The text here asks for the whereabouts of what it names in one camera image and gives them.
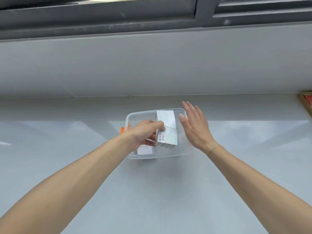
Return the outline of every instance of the beige band-aid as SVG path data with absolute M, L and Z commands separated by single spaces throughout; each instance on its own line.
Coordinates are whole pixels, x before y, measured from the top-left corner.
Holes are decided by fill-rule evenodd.
M 218 148 L 219 144 L 217 142 L 210 142 L 205 145 L 205 149 L 207 150 L 207 155 L 209 155 L 215 148 Z

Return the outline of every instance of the plastic container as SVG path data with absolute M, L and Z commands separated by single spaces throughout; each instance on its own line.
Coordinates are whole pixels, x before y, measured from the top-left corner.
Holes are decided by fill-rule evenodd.
M 160 110 L 173 110 L 174 111 L 174 117 L 176 120 L 177 125 L 177 145 L 172 148 L 164 148 L 160 146 L 147 148 L 150 149 L 150 154 L 138 154 L 138 151 L 134 151 L 128 155 L 128 158 L 130 159 L 148 159 L 148 158 L 161 158 L 161 157 L 174 157 L 174 156 L 181 156 L 186 155 L 190 152 L 190 149 L 192 148 L 190 142 L 185 136 L 184 129 L 180 123 L 179 120 L 179 114 L 184 114 L 186 116 L 186 112 L 182 108 L 172 108 L 172 109 L 160 109 Z M 160 110 L 152 110 L 152 111 L 144 111 L 144 112 L 135 112 L 130 113 L 125 122 L 125 130 L 128 127 L 128 125 L 131 125 L 131 128 L 136 126 L 139 122 L 142 120 L 151 119 L 153 121 L 156 120 L 156 111 Z

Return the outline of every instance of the hand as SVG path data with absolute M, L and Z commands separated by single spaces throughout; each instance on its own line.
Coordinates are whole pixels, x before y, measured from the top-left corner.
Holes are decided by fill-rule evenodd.
M 182 102 L 186 114 L 180 114 L 180 122 L 184 128 L 185 135 L 191 144 L 200 150 L 203 150 L 204 145 L 214 142 L 214 138 L 210 133 L 207 119 L 198 106 L 193 106 L 189 102 Z
M 127 129 L 128 131 L 126 133 L 134 138 L 132 151 L 135 151 L 140 145 L 155 146 L 156 130 L 164 131 L 165 126 L 162 121 L 144 120 L 139 122 L 134 128 Z

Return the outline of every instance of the window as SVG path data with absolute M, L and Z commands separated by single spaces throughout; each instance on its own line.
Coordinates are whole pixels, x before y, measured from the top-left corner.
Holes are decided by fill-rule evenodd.
M 312 0 L 0 0 L 0 39 L 312 20 Z

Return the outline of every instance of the wooden frame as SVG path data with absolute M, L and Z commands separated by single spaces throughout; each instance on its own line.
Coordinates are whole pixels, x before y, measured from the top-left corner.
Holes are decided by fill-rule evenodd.
M 306 96 L 312 97 L 312 92 L 304 92 L 304 93 L 298 94 L 298 98 L 300 99 L 303 106 L 306 108 L 306 110 L 308 111 L 308 113 L 312 117 L 312 101 L 309 102 L 308 99 L 306 98 Z

